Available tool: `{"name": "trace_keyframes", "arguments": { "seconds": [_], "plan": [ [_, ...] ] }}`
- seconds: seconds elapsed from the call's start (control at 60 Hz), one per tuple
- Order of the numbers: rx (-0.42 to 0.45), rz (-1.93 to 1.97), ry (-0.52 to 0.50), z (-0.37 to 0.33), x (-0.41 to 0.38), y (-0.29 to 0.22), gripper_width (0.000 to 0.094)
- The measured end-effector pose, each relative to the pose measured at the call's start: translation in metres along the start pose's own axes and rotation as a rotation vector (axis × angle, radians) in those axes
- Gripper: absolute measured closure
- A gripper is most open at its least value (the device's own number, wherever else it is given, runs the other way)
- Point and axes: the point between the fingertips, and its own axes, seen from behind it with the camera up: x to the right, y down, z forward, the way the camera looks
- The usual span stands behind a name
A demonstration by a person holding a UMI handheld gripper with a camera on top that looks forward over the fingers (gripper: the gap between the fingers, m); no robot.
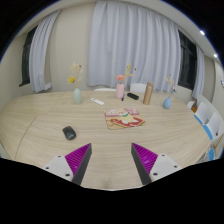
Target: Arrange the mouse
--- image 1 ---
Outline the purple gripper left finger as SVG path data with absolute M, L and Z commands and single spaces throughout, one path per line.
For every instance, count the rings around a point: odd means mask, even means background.
M 43 169 L 76 185 L 81 185 L 91 154 L 92 146 L 86 144 L 66 156 L 57 155 Z

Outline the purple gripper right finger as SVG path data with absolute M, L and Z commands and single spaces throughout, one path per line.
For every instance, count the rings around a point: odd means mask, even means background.
M 143 185 L 181 170 L 181 167 L 168 155 L 156 154 L 136 143 L 131 144 L 131 154 Z

